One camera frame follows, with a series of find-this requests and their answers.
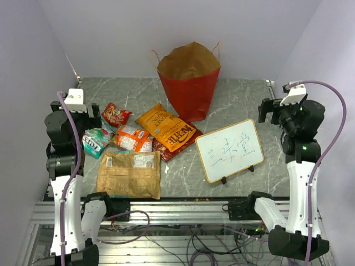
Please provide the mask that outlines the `brown paper snack bag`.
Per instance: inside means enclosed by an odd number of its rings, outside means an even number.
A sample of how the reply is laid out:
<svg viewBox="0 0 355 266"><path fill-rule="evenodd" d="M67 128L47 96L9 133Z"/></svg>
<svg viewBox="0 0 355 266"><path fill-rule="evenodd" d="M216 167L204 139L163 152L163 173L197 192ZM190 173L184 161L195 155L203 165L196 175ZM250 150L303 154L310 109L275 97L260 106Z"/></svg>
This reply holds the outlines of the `brown paper snack bag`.
<svg viewBox="0 0 355 266"><path fill-rule="evenodd" d="M97 174L97 192L116 198L160 199L159 151L103 153Z"/></svg>

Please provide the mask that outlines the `red Doritos bag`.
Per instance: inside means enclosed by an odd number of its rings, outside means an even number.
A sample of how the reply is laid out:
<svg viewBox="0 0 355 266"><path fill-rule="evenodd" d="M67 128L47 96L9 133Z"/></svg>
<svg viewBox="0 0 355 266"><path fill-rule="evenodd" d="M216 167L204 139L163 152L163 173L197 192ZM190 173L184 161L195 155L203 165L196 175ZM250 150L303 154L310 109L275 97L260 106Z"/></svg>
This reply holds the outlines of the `red Doritos bag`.
<svg viewBox="0 0 355 266"><path fill-rule="evenodd" d="M179 153L183 152L186 148L188 148L190 145L192 145L195 142L195 139L199 136L202 135L202 132L200 130L196 130L194 135L185 143L183 144L180 148L175 150L174 152L169 151L163 144L161 144L156 138L153 138L153 150L154 151L160 151L161 159L164 162L170 161L172 158L174 158L176 155Z"/></svg>

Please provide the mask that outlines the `yellow Kettle chips bag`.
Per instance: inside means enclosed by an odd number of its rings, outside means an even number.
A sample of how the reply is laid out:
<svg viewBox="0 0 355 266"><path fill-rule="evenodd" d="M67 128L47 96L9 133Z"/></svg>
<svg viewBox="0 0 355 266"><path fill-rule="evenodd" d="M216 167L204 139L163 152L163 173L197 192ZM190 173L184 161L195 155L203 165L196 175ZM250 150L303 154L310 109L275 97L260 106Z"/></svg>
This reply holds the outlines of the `yellow Kettle chips bag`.
<svg viewBox="0 0 355 266"><path fill-rule="evenodd" d="M170 152L174 152L188 142L196 129L181 118L166 111L157 104L135 120L143 129L155 137Z"/></svg>

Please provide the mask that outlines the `red paper bag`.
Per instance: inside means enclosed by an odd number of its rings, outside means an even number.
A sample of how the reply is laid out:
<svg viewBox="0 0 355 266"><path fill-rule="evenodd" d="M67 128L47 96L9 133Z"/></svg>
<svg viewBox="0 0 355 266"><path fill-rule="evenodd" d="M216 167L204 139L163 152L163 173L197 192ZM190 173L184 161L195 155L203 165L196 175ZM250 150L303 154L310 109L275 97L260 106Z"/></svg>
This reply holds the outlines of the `red paper bag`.
<svg viewBox="0 0 355 266"><path fill-rule="evenodd" d="M220 73L220 57L200 43L191 42L173 49L158 63L149 60L156 69L168 101L186 122L206 119L217 79Z"/></svg>

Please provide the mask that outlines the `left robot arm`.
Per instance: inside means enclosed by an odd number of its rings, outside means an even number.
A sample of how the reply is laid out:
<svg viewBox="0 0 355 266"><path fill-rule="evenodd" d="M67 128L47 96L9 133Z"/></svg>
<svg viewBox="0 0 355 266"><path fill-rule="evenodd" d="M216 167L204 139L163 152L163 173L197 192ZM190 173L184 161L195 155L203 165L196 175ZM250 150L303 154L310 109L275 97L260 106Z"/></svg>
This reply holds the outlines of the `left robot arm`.
<svg viewBox="0 0 355 266"><path fill-rule="evenodd" d="M86 130L102 124L99 105L92 104L93 116L83 111L68 117L58 101L51 108L44 123L50 138L46 168L54 194L54 236L41 265L98 265L100 224L112 216L113 206L106 192L80 199L85 153L75 137L81 140Z"/></svg>

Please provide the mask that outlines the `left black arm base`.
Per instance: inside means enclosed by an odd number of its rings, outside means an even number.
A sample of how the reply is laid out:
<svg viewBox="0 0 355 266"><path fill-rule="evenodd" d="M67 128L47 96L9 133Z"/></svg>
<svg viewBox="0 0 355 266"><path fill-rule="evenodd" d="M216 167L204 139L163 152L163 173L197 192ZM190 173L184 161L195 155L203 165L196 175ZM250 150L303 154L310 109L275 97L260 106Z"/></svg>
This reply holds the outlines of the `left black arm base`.
<svg viewBox="0 0 355 266"><path fill-rule="evenodd" d="M131 211L130 202L125 199L114 198L111 202L111 213L110 216L126 213ZM129 221L130 215L126 214L124 216L112 218L112 221L127 222Z"/></svg>

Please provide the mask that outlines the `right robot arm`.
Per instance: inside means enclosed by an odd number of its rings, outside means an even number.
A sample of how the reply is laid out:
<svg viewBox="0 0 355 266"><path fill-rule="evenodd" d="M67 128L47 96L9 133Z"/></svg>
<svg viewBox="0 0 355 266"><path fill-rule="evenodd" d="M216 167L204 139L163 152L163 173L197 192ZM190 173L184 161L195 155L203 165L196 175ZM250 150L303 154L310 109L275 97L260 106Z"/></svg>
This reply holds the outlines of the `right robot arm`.
<svg viewBox="0 0 355 266"><path fill-rule="evenodd" d="M282 129L280 142L290 179L288 217L283 216L270 194L255 191L249 195L251 202L244 206L245 215L262 219L271 254L309 262L329 251L329 241L321 236L316 203L316 162L321 148L315 135L324 120L325 108L308 99L282 105L280 99L266 98L258 107L258 121L265 122L268 113L272 114L272 124Z"/></svg>

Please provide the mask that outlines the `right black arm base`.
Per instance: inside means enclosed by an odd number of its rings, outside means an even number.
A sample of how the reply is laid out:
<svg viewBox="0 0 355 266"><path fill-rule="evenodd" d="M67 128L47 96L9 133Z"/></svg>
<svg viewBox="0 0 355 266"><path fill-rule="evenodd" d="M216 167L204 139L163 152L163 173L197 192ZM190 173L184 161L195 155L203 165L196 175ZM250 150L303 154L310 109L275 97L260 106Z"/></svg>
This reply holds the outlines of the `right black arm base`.
<svg viewBox="0 0 355 266"><path fill-rule="evenodd" d="M260 216L252 212L244 202L228 202L222 205L222 210L228 213L230 221L260 220Z"/></svg>

